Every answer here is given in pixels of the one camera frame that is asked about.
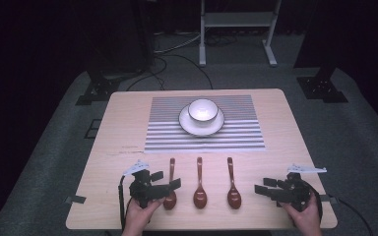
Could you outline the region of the grey tape strip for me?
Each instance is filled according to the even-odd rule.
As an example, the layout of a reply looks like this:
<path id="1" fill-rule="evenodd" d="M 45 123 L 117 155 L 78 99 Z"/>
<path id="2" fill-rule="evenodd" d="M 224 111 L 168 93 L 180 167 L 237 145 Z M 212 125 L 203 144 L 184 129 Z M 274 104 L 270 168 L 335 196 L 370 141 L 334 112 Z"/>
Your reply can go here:
<path id="1" fill-rule="evenodd" d="M 336 205 L 339 202 L 339 200 L 336 197 L 331 195 L 321 195 L 320 200 L 322 202 L 329 202 L 331 205 Z"/>
<path id="2" fill-rule="evenodd" d="M 65 203 L 71 205 L 72 203 L 83 204 L 86 201 L 86 197 L 82 196 L 68 196 L 65 199 Z"/>

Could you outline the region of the person's left hand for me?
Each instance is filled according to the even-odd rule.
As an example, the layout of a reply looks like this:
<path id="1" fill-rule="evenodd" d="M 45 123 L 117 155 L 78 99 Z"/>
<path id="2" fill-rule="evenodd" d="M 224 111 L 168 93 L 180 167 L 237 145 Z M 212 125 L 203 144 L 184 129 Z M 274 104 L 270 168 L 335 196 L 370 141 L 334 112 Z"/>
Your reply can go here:
<path id="1" fill-rule="evenodd" d="M 128 205 L 124 229 L 144 230 L 154 212 L 163 204 L 163 202 L 164 198 L 154 200 L 149 202 L 147 207 L 141 208 L 138 201 L 131 199 Z"/>

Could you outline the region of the white metal stand frame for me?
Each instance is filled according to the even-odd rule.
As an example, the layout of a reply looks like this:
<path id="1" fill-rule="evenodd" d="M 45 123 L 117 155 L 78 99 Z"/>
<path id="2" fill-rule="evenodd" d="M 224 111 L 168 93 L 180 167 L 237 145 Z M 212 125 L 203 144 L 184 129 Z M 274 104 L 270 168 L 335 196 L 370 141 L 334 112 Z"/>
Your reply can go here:
<path id="1" fill-rule="evenodd" d="M 270 12 L 246 13 L 208 13 L 205 11 L 205 0 L 201 0 L 199 65 L 207 65 L 206 40 L 207 29 L 211 28 L 267 28 L 268 35 L 262 40 L 265 54 L 271 67 L 278 62 L 272 49 L 272 40 L 279 17 L 282 0 L 276 0 L 275 8 Z"/>

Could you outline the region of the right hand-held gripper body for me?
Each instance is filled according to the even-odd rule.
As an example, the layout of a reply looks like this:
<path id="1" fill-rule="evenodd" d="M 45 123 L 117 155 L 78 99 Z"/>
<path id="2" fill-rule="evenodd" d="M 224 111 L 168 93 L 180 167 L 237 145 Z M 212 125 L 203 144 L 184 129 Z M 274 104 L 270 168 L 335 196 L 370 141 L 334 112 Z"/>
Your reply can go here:
<path id="1" fill-rule="evenodd" d="M 327 169 L 325 167 L 317 168 L 292 164 L 291 167 L 287 169 L 285 180 L 271 181 L 270 186 L 273 187 L 271 199 L 278 203 L 291 204 L 297 211 L 304 211 L 304 208 L 310 201 L 311 194 L 314 194 L 318 211 L 321 212 L 322 203 L 319 193 L 301 178 L 301 174 L 326 172 Z"/>

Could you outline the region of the person's right hand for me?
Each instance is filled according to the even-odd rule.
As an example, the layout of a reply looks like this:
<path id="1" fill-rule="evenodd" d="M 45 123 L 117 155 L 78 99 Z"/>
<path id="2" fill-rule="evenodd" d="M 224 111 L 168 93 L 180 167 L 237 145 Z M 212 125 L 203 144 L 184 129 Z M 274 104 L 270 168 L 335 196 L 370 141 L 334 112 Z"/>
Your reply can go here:
<path id="1" fill-rule="evenodd" d="M 298 230 L 310 231 L 316 230 L 317 228 L 321 230 L 319 210 L 314 193 L 310 194 L 308 205 L 303 211 L 297 211 L 293 206 L 287 203 L 281 203 L 281 206 Z"/>

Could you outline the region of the white bowl with dark rim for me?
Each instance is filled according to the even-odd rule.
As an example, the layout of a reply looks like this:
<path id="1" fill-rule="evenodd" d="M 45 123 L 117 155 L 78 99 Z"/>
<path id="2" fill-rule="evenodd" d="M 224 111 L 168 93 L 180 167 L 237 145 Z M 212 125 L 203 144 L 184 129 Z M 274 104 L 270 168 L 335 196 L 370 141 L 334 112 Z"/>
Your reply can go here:
<path id="1" fill-rule="evenodd" d="M 188 114 L 196 122 L 211 123 L 218 116 L 218 113 L 218 106 L 205 98 L 194 100 L 188 106 Z"/>

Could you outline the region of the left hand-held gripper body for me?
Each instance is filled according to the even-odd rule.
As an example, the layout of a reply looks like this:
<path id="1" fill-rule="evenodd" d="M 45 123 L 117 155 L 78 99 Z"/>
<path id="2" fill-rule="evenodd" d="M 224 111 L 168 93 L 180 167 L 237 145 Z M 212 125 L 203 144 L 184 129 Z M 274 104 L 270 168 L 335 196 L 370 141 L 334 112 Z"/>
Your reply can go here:
<path id="1" fill-rule="evenodd" d="M 130 197 L 140 203 L 141 208 L 148 206 L 148 202 L 165 198 L 169 193 L 162 193 L 160 191 L 161 185 L 154 185 L 151 181 L 153 173 L 149 170 L 149 164 L 138 160 L 131 167 L 123 172 L 123 177 L 133 176 L 134 181 L 129 186 Z"/>

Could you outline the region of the brown spoon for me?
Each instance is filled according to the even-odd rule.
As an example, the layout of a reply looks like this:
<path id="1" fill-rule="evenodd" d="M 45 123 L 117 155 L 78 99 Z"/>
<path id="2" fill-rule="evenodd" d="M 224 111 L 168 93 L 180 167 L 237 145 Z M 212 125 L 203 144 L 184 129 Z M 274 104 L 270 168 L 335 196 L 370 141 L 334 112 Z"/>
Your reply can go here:
<path id="1" fill-rule="evenodd" d="M 175 166 L 175 159 L 172 158 L 169 161 L 169 181 L 173 180 L 173 177 L 174 177 L 174 166 Z M 163 207 L 166 210 L 172 210 L 175 207 L 176 203 L 177 203 L 176 194 L 175 194 L 175 192 L 173 190 L 171 190 L 169 192 L 169 195 L 165 198 L 165 200 L 163 202 Z"/>
<path id="2" fill-rule="evenodd" d="M 233 172 L 233 160 L 231 157 L 227 159 L 227 167 L 229 173 L 229 180 L 230 180 L 230 189 L 227 193 L 227 202 L 233 209 L 239 209 L 241 207 L 242 199 L 241 195 L 236 189 L 235 182 L 234 182 L 234 172 Z"/>
<path id="3" fill-rule="evenodd" d="M 198 157 L 197 158 L 198 187 L 196 191 L 194 192 L 194 196 L 193 196 L 193 202 L 197 209 L 204 208 L 208 202 L 208 196 L 203 188 L 202 167 L 203 167 L 203 159 L 201 157 Z"/>

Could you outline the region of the grey striped placemat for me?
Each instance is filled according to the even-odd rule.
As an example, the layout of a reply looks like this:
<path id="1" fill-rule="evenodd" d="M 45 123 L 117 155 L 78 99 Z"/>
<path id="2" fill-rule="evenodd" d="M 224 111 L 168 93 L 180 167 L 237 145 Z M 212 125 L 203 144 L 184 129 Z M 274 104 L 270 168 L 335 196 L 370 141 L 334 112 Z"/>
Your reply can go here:
<path id="1" fill-rule="evenodd" d="M 189 104 L 204 98 L 220 109 L 221 123 L 207 136 L 186 131 L 180 120 L 191 121 Z M 263 151 L 266 149 L 250 95 L 154 97 L 145 141 L 145 153 Z"/>

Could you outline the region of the white plate with dark rim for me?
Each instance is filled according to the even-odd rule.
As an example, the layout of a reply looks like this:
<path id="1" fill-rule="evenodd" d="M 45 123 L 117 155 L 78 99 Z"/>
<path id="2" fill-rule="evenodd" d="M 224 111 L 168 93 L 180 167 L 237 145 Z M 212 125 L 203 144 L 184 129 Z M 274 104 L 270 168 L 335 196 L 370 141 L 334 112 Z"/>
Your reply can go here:
<path id="1" fill-rule="evenodd" d="M 189 106 L 186 105 L 179 114 L 179 125 L 187 133 L 194 136 L 209 136 L 218 132 L 224 124 L 224 115 L 222 111 L 218 110 L 218 115 L 209 124 L 204 124 L 196 121 L 189 115 Z"/>

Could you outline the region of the black stand with base plate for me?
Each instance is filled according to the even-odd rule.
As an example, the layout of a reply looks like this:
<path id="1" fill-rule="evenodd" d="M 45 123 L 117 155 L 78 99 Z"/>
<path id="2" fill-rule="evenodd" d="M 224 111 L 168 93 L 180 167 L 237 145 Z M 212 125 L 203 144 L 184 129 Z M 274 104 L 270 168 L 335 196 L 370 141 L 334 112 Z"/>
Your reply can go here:
<path id="1" fill-rule="evenodd" d="M 77 105 L 91 105 L 94 101 L 108 101 L 120 85 L 119 71 L 100 52 L 97 51 L 86 61 L 86 72 L 90 83 L 79 96 Z"/>
<path id="2" fill-rule="evenodd" d="M 297 78 L 307 99 L 321 99 L 325 103 L 347 103 L 345 95 L 331 81 L 337 68 L 337 56 L 337 51 L 327 53 L 314 76 Z"/>

